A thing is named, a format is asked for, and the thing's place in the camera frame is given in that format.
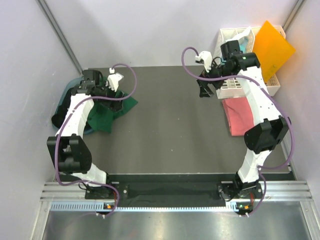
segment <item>metal rail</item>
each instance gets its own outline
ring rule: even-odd
[[[46,3],[46,0],[36,0],[43,10],[43,13],[45,14],[46,18],[48,19],[50,25],[52,26],[54,32],[56,33],[57,37],[59,38],[64,50],[68,54],[70,60],[72,61],[75,68],[78,70],[80,74],[82,74],[83,68],[81,67],[76,55],[72,51],[64,33],[62,32],[59,24],[57,23],[54,15],[52,14],[48,4]]]
[[[294,7],[292,8],[291,12],[289,13],[289,16],[284,21],[284,24],[282,26],[284,32],[286,33],[293,23],[294,19],[297,17],[298,12],[301,10],[303,4],[306,2],[306,0],[297,0]]]

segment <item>red cloth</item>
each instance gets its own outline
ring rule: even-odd
[[[227,98],[222,101],[231,136],[243,136],[254,127],[254,118],[246,97]]]

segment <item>white wall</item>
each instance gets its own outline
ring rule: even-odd
[[[288,30],[296,53],[278,71],[281,88],[276,100],[291,117],[296,147],[293,164],[300,179],[307,180],[320,205],[320,1],[307,0]]]
[[[0,9],[0,238],[24,240],[54,174],[50,118],[79,74],[35,0],[1,1]]]
[[[179,66],[185,47],[213,50],[220,28],[282,25],[295,2],[47,0],[83,68]]]

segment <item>white crate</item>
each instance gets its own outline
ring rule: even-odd
[[[273,77],[269,79],[266,83],[266,88],[270,96],[274,96],[276,94],[280,88],[280,83],[276,75],[273,75]],[[240,98],[245,96],[245,92],[236,79],[230,78],[224,81],[220,89],[216,90],[216,95],[218,99]]]
[[[235,35],[243,32],[246,28],[222,28],[219,30],[218,39],[216,42],[216,46],[214,49],[214,57],[222,57],[220,46],[224,44],[228,39],[233,38]],[[255,35],[259,32],[261,27],[252,27],[251,33],[248,36],[248,44],[246,46],[246,52],[252,52],[254,43],[255,43]],[[275,29],[284,37],[286,38],[285,31],[281,26],[275,26]],[[266,83],[266,88],[270,94],[270,96],[274,96],[278,89],[280,88],[280,83],[277,79],[276,75],[273,75],[272,78]],[[216,95],[218,99],[227,99],[227,98],[239,98],[244,97],[245,93],[240,86],[240,83],[236,79],[228,79],[226,80],[222,87],[216,90]]]

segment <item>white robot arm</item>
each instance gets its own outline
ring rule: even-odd
[[[259,85],[244,78],[236,79],[242,86],[248,100],[254,123],[254,127],[244,134],[247,151],[243,164],[233,181],[235,194],[244,197],[256,189],[259,180],[258,167],[263,166],[271,151],[282,141],[288,131],[288,125],[272,101],[260,89],[263,88],[268,92],[257,56],[252,52],[242,53],[237,40],[228,41],[221,45],[221,52],[225,63],[219,66],[214,65],[212,55],[209,52],[202,51],[199,56],[195,57],[196,63],[203,63],[207,72],[201,77],[213,79],[242,75],[250,77]],[[201,88],[206,88],[208,83],[212,83],[216,89],[219,89],[223,84],[223,80],[205,82],[198,79],[197,81],[201,97],[203,97]]]
[[[84,101],[77,111],[73,111],[76,105],[82,100],[95,96],[114,98],[118,90],[119,81],[124,77],[115,73],[113,68],[109,69],[110,75],[107,78],[105,86],[100,85],[100,73],[96,70],[84,70],[83,80],[71,91],[70,106],[64,121],[72,114],[72,118],[61,133],[59,145],[58,168],[62,173],[73,175],[81,180],[106,184],[108,175],[92,163],[92,157],[86,144],[83,142],[84,129],[87,123],[88,115],[94,106],[94,100]],[[55,144],[59,129],[55,136],[47,140],[47,147],[54,162]]]

